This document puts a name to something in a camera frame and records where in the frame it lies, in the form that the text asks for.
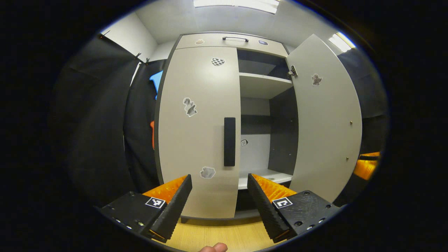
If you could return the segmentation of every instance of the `black door handle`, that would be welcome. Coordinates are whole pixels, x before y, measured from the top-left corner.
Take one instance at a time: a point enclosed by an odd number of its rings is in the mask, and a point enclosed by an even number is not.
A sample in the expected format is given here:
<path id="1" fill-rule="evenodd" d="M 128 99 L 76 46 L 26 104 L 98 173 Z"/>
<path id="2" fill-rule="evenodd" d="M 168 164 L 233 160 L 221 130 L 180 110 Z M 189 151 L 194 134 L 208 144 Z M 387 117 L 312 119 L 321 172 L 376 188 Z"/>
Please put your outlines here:
<path id="1" fill-rule="evenodd" d="M 235 166 L 235 117 L 224 117 L 224 166 Z"/>
<path id="2" fill-rule="evenodd" d="M 249 42 L 248 39 L 245 39 L 245 38 L 238 38 L 238 37 L 223 37 L 223 40 L 225 40 L 226 38 L 232 38 L 232 39 L 244 39 L 246 42 Z"/>

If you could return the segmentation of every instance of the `cabinet drawer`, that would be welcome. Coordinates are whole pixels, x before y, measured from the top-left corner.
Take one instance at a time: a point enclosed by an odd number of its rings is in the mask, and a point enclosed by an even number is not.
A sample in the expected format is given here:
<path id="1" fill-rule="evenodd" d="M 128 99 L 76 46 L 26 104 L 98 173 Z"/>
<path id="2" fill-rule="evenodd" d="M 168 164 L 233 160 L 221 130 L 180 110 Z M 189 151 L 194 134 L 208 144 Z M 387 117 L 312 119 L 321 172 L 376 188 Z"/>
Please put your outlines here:
<path id="1" fill-rule="evenodd" d="M 261 44 L 259 40 L 266 42 L 267 45 Z M 196 33 L 184 35 L 181 37 L 181 40 L 177 44 L 176 49 L 208 46 L 236 47 L 250 51 L 272 54 L 280 57 L 288 56 L 288 53 L 286 52 L 282 43 L 269 39 L 262 39 L 255 36 L 233 33 Z"/>

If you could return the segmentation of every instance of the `wooden floor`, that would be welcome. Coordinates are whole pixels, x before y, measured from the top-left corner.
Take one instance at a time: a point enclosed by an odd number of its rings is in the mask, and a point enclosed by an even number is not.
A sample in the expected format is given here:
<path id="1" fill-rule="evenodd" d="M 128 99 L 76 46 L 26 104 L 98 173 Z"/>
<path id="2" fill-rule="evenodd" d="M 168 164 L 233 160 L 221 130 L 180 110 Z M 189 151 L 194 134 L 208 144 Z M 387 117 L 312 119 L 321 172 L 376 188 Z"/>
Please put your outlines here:
<path id="1" fill-rule="evenodd" d="M 185 224 L 179 219 L 171 239 L 165 245 L 198 252 L 204 246 L 213 246 L 218 242 L 227 245 L 227 252 L 252 252 L 275 245 L 269 239 L 260 217 L 232 221 L 189 219 Z"/>

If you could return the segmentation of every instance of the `ceiling light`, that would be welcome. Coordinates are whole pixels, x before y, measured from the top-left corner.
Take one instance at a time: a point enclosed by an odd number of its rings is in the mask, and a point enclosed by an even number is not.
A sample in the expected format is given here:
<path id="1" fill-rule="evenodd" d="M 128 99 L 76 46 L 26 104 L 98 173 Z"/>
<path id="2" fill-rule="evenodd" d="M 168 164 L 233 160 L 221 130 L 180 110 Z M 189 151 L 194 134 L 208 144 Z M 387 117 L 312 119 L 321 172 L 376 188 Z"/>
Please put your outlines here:
<path id="1" fill-rule="evenodd" d="M 328 40 L 335 46 L 337 46 L 342 52 L 346 52 L 352 48 L 355 48 L 355 45 L 344 34 L 340 32 L 333 34 L 333 36 Z"/>
<path id="2" fill-rule="evenodd" d="M 280 0 L 193 0 L 197 7 L 206 6 L 237 6 L 257 9 L 275 14 Z"/>

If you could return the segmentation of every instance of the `door hinge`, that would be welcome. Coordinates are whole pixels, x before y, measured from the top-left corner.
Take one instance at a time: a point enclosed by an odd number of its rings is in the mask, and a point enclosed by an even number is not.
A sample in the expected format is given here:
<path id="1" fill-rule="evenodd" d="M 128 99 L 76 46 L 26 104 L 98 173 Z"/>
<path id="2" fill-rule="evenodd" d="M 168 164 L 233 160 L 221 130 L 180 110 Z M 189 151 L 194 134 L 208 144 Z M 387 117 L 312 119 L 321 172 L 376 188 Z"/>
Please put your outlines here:
<path id="1" fill-rule="evenodd" d="M 297 77 L 297 72 L 296 72 L 296 68 L 294 67 L 294 65 L 291 66 L 291 71 L 288 72 L 288 75 L 289 76 L 293 75 L 294 77 Z"/>

